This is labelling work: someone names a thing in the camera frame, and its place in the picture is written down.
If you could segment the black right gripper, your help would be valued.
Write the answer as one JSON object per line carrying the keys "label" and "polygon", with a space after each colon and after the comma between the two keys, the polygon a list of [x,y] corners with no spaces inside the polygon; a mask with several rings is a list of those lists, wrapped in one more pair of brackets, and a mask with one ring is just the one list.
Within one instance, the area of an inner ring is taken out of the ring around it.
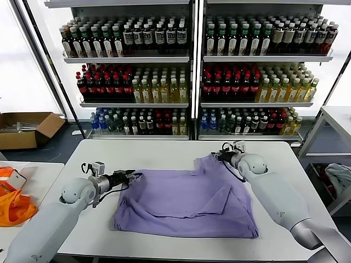
{"label": "black right gripper", "polygon": [[218,162],[227,162],[228,164],[233,164],[233,158],[235,157],[235,152],[211,152],[211,155],[215,156],[214,159]]}

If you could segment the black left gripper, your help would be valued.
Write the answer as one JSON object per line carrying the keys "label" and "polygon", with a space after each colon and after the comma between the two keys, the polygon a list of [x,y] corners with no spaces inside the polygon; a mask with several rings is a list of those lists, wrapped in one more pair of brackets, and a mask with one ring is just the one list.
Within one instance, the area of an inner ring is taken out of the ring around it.
{"label": "black left gripper", "polygon": [[128,186],[130,182],[136,181],[142,175],[143,173],[135,173],[135,170],[114,171],[112,175],[108,176],[109,189],[121,184]]}

